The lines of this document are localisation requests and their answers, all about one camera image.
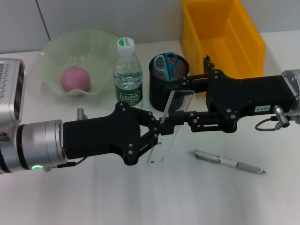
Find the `label sticker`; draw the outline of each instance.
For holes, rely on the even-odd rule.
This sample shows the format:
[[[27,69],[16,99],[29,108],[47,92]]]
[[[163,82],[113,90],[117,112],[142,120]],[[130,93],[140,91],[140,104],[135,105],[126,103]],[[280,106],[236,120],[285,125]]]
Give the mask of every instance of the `label sticker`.
[[[255,112],[255,113],[258,113],[258,112],[265,112],[265,111],[269,111],[270,108],[271,108],[270,105],[257,106],[257,107],[255,107],[254,112]]]

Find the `white wall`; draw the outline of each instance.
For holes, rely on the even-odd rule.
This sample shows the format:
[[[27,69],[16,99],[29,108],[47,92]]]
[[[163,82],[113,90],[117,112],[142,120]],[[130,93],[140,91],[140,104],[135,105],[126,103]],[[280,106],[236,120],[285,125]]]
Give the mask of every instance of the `white wall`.
[[[260,32],[300,30],[300,0],[241,0]],[[181,0],[38,0],[51,38],[101,29],[137,43],[178,40]],[[48,38],[35,0],[0,0],[0,53],[42,49]]]
[[[50,38],[76,29],[106,30],[137,43],[178,40],[181,0],[39,0]]]
[[[300,30],[300,0],[241,0],[260,32]]]
[[[0,53],[40,50],[47,42],[35,0],[0,0]]]
[[[260,32],[300,30],[300,0],[241,0]],[[104,29],[136,42],[181,38],[181,0],[39,0],[51,38]]]

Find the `green indicator light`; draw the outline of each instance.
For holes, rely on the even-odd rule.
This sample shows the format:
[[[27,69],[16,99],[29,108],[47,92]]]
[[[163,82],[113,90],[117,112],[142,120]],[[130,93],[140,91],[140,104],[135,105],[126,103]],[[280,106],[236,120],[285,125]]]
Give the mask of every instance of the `green indicator light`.
[[[43,168],[43,166],[42,166],[42,165],[34,165],[34,166],[32,167],[33,170],[34,170],[34,169],[38,169],[38,168]]]

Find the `pen tip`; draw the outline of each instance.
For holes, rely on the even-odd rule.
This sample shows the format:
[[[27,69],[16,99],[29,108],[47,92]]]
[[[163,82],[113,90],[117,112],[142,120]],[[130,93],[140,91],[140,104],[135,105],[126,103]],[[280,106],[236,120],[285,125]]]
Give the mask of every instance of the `pen tip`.
[[[258,173],[266,173],[264,170],[258,170]]]

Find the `clear ruler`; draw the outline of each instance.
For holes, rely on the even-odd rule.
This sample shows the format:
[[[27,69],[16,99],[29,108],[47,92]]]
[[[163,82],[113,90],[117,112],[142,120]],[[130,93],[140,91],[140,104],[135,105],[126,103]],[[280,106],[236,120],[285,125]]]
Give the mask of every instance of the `clear ruler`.
[[[172,105],[178,105],[178,99],[180,95],[184,97],[184,100],[182,106],[178,110],[184,110],[186,112],[194,94],[195,92],[192,90],[172,90],[165,106],[165,111],[160,124],[164,123],[165,118],[169,114],[168,112],[172,108]],[[179,127],[180,126],[176,126],[174,128],[174,133],[172,135],[160,135],[158,137],[158,144],[151,149],[148,164],[158,164],[165,161],[170,149],[172,148],[172,144],[175,140]]]
[[[168,153],[172,148],[172,144],[175,140],[179,126],[175,127],[174,134],[165,135],[158,137],[158,144],[155,145],[150,151],[150,156],[148,159],[148,164],[157,164],[165,161]]]

